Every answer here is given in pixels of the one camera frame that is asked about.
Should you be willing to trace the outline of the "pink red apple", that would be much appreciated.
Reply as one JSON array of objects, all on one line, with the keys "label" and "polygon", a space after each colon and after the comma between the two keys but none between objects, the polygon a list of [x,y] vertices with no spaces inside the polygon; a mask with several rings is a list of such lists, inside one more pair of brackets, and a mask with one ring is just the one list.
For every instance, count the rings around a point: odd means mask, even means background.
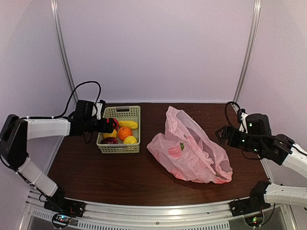
[{"label": "pink red apple", "polygon": [[119,123],[115,118],[109,118],[109,122],[112,124],[113,129],[118,130]]}]

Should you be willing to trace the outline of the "yellow pear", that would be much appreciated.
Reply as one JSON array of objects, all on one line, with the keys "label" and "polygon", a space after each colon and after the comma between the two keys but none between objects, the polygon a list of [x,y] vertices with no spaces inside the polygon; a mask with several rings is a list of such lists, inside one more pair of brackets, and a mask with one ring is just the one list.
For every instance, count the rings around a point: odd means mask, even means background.
[{"label": "yellow pear", "polygon": [[117,138],[117,130],[114,129],[112,131],[112,133],[103,133],[103,138],[106,139],[106,138]]}]

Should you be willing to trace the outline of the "orange fruit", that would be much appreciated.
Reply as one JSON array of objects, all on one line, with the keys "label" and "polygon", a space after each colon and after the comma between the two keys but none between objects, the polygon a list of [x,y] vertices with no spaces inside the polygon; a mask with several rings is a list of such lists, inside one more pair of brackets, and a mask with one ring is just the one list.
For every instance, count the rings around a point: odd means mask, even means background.
[{"label": "orange fruit", "polygon": [[132,136],[132,129],[125,126],[120,127],[118,130],[118,138],[123,141],[128,136]]}]

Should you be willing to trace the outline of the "dark red apple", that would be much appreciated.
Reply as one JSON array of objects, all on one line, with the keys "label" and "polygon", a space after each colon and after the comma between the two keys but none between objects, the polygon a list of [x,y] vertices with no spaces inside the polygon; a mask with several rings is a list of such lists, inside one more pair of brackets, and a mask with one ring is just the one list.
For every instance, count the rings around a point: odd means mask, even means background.
[{"label": "dark red apple", "polygon": [[107,137],[102,139],[100,144],[118,144],[118,140],[114,137]]}]

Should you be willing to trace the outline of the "yellow lemon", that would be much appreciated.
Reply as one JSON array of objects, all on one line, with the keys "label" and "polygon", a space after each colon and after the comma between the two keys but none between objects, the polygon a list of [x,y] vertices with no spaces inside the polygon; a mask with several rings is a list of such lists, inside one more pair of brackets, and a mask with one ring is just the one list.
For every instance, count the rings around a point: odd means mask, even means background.
[{"label": "yellow lemon", "polygon": [[138,143],[138,140],[134,136],[127,136],[123,140],[123,143],[124,144],[136,144],[136,143]]}]

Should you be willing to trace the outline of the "pink plastic bag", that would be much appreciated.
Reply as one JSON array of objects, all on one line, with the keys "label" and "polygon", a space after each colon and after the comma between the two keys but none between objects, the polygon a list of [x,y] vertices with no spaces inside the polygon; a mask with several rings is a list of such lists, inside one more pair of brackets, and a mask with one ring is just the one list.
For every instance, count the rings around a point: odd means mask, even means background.
[{"label": "pink plastic bag", "polygon": [[168,107],[165,131],[155,135],[147,149],[177,179],[206,184],[232,181],[226,151],[183,110]]}]

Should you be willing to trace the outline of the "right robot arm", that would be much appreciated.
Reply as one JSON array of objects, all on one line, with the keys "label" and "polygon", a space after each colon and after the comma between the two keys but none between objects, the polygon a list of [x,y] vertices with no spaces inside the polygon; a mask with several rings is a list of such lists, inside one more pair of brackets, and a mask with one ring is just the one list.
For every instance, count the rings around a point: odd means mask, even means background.
[{"label": "right robot arm", "polygon": [[[261,160],[271,160],[306,177],[307,152],[284,134],[273,136],[266,115],[241,113],[239,123],[240,128],[227,125],[216,130],[218,141],[232,148],[257,154]],[[282,186],[266,181],[258,182],[249,197],[246,200],[246,208],[252,212],[272,203],[307,206],[306,188]]]}]

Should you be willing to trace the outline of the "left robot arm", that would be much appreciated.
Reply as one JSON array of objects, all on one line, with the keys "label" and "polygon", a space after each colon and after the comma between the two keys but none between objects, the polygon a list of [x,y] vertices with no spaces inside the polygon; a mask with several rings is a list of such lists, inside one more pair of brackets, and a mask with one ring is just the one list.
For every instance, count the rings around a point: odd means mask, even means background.
[{"label": "left robot arm", "polygon": [[59,213],[69,209],[69,202],[59,185],[30,159],[27,142],[37,138],[74,137],[85,133],[112,133],[118,126],[113,118],[104,118],[105,101],[79,100],[68,116],[7,117],[0,132],[0,158],[5,165],[35,187]]}]

